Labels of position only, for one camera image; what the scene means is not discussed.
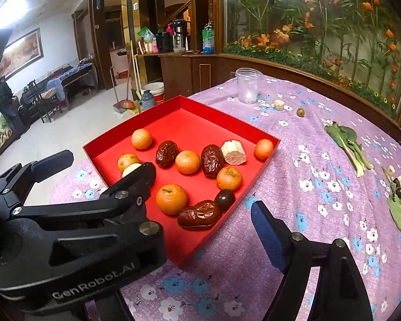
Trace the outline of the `large front mandarin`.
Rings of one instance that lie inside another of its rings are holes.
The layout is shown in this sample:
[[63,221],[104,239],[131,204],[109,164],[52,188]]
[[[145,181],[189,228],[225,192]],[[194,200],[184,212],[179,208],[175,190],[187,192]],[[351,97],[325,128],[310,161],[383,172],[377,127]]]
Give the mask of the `large front mandarin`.
[[184,188],[177,184],[164,185],[156,193],[156,205],[165,215],[178,215],[187,206],[187,202]]

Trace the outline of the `small red date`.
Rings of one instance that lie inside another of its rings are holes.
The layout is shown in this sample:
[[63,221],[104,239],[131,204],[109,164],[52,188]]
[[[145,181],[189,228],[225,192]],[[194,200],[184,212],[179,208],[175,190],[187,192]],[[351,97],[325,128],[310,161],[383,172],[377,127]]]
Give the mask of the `small red date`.
[[175,163],[178,154],[179,149],[174,141],[164,141],[156,150],[156,164],[162,169],[168,169]]

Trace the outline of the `long red date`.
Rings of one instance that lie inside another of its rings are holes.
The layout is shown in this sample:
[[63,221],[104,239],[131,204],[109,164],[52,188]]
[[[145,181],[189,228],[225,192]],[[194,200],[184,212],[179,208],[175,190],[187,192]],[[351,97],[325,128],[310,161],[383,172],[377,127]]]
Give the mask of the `long red date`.
[[208,230],[222,218],[222,211],[212,200],[200,201],[184,208],[177,217],[178,225],[185,230]]

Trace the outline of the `white sugarcane piece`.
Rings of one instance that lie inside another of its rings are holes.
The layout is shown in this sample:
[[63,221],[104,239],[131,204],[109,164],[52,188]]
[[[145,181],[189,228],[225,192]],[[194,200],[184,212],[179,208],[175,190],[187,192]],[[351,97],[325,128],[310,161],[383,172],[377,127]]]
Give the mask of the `white sugarcane piece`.
[[225,162],[229,165],[242,165],[247,161],[247,156],[242,143],[236,140],[225,141],[221,147]]
[[133,163],[133,164],[129,165],[128,167],[126,167],[124,169],[124,171],[122,172],[121,177],[125,178],[127,175],[129,175],[130,173],[135,171],[137,168],[139,168],[141,165],[142,165],[141,163]]

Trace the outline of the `mandarin orange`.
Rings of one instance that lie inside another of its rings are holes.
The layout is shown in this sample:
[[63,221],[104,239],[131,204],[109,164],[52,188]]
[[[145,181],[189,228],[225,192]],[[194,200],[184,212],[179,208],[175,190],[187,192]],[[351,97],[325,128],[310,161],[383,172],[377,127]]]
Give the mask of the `mandarin orange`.
[[220,190],[237,190],[242,184],[242,174],[235,167],[223,167],[217,175],[217,186]]

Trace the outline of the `red tray box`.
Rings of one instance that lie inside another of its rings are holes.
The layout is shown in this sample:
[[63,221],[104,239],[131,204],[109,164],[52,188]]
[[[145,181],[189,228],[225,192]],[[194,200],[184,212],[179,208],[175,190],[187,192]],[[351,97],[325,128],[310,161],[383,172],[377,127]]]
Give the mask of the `red tray box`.
[[212,107],[177,96],[135,115],[83,149],[107,186],[128,154],[156,169],[147,217],[164,228],[167,257],[192,259],[246,197],[280,139]]

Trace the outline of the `grey thermos on floor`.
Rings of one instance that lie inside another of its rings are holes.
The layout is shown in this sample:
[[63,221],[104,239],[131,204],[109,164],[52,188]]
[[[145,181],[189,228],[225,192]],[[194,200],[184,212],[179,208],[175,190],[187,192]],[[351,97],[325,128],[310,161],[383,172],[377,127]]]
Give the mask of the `grey thermos on floor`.
[[150,90],[143,91],[141,96],[141,105],[143,111],[146,111],[147,109],[156,106],[154,95],[151,93]]

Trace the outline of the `person in dark clothes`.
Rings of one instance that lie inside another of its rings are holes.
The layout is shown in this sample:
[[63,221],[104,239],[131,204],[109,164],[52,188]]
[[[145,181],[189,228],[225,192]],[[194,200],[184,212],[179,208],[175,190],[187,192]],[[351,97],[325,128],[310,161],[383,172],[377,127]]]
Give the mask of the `person in dark clothes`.
[[18,110],[13,106],[13,93],[4,76],[0,77],[0,112],[8,123],[13,135],[19,139],[26,132]]

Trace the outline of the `purple floral tablecloth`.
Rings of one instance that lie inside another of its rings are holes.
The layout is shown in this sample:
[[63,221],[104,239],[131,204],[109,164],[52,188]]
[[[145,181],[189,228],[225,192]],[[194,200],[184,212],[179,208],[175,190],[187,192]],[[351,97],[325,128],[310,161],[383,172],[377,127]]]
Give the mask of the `purple floral tablecloth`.
[[[193,99],[276,136],[277,153],[186,269],[167,264],[123,289],[130,312],[136,320],[260,320],[281,279],[250,220],[252,203],[261,200],[310,240],[342,238],[363,276],[372,316],[388,319],[401,302],[401,232],[382,168],[401,177],[401,147],[359,114],[303,86],[268,78],[254,105],[241,103],[234,87],[224,100]],[[285,102],[283,111],[274,108],[275,99]],[[325,131],[333,121],[355,130],[374,166],[363,177]]]

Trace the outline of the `white bucket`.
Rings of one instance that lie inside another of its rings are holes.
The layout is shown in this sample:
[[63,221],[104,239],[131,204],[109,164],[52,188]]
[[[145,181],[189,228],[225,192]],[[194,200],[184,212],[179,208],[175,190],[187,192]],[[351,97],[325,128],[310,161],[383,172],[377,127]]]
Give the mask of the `white bucket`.
[[153,82],[145,84],[142,87],[142,93],[145,91],[150,91],[153,95],[155,102],[162,103],[164,101],[164,83],[163,82]]

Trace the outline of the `large green leaf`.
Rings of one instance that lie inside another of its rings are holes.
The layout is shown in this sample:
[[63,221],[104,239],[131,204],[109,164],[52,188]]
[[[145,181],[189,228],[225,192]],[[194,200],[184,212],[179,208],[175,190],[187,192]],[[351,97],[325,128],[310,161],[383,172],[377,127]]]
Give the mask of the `large green leaf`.
[[387,200],[391,217],[401,232],[401,198],[398,198],[396,195],[396,188],[401,187],[401,181],[398,178],[392,178],[391,174],[385,168],[382,168],[382,170],[391,189]]

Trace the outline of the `bok choy stalk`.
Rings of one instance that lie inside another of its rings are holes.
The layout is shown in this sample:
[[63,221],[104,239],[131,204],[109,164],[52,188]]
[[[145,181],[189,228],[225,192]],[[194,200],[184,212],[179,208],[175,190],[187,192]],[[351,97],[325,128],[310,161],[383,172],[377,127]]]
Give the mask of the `bok choy stalk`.
[[357,178],[364,176],[365,170],[372,170],[374,166],[365,157],[361,145],[357,141],[354,129],[339,125],[335,121],[325,126],[327,134],[345,152],[353,165]]

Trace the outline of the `small green olive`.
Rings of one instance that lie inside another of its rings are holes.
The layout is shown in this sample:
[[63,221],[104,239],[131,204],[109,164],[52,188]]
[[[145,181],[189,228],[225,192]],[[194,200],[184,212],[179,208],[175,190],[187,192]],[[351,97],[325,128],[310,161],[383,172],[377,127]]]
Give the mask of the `small green olive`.
[[298,117],[305,117],[305,110],[303,108],[298,108],[296,114]]

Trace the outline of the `small white piece near cup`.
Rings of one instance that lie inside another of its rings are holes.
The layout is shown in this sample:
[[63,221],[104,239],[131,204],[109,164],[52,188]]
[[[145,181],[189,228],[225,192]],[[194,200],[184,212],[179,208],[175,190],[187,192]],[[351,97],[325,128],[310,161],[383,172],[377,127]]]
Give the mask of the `small white piece near cup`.
[[285,102],[281,99],[275,99],[273,106],[277,111],[283,111],[285,107]]

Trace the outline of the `clear plastic cup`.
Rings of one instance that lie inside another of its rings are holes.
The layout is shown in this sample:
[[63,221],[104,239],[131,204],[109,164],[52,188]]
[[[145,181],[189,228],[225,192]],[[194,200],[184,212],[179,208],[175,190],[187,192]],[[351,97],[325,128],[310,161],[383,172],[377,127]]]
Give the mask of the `clear plastic cup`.
[[264,83],[264,75],[253,68],[240,67],[235,72],[239,101],[254,104]]

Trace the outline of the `black thermos jug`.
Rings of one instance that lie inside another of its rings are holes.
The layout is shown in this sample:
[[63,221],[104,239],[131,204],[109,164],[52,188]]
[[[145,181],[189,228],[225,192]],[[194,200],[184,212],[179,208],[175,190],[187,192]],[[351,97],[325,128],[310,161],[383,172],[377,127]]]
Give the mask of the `black thermos jug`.
[[189,50],[187,21],[184,19],[174,20],[172,23],[173,30],[173,49],[174,52],[184,52]]

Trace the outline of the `green label water bottle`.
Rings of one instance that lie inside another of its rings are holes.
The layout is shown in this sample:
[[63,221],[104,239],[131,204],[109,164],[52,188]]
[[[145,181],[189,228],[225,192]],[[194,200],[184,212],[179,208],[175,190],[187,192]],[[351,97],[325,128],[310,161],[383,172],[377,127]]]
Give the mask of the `green label water bottle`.
[[202,30],[202,42],[204,54],[214,53],[214,26],[212,21],[208,21]]

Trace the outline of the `framed wall painting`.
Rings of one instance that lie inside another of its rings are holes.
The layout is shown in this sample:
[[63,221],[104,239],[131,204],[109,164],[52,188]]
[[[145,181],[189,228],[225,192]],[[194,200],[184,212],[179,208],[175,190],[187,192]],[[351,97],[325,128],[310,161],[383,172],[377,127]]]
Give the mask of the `framed wall painting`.
[[36,28],[5,48],[0,62],[0,79],[13,77],[43,57],[40,29]]

